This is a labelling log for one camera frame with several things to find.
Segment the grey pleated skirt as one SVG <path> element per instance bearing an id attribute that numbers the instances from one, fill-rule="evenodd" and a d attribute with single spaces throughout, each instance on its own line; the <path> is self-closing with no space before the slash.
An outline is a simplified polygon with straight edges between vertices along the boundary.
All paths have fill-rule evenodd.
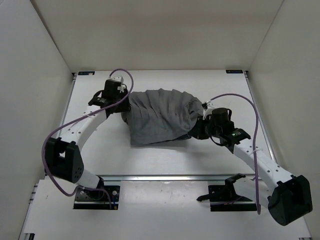
<path id="1" fill-rule="evenodd" d="M 190 131 L 203 116 L 201 101 L 185 91 L 160 88 L 132 92 L 128 99 L 130 111 L 121 117 L 132 146 L 190 139 Z"/>

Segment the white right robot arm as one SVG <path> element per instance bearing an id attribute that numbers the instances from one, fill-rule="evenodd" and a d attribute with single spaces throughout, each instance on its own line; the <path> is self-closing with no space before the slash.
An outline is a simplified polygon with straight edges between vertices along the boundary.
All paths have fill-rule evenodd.
<path id="1" fill-rule="evenodd" d="M 282 168 L 256 146 L 247 132 L 236 128 L 230 109 L 214 108 L 206 103 L 203 107 L 203 116 L 197 119 L 192 136 L 198 140 L 217 138 L 216 145 L 227 148 L 257 176 L 251 180 L 245 174 L 237 173 L 227 178 L 218 191 L 202 195 L 197 201 L 213 200 L 220 205 L 247 198 L 268 209 L 282 226 L 313 210 L 310 183 L 303 175 L 295 176 Z"/>

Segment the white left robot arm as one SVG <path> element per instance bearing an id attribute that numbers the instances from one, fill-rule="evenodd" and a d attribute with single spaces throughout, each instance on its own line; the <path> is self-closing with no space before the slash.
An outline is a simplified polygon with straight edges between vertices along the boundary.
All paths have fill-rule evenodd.
<path id="1" fill-rule="evenodd" d="M 85 169 L 81 151 L 93 132 L 110 115 L 130 110 L 127 95 L 123 77 L 109 77 L 104 89 L 95 93 L 89 101 L 82 115 L 84 119 L 71 124 L 60 137 L 51 137 L 47 141 L 44 157 L 52 176 L 87 188 L 93 199 L 104 195 L 102 180 Z"/>

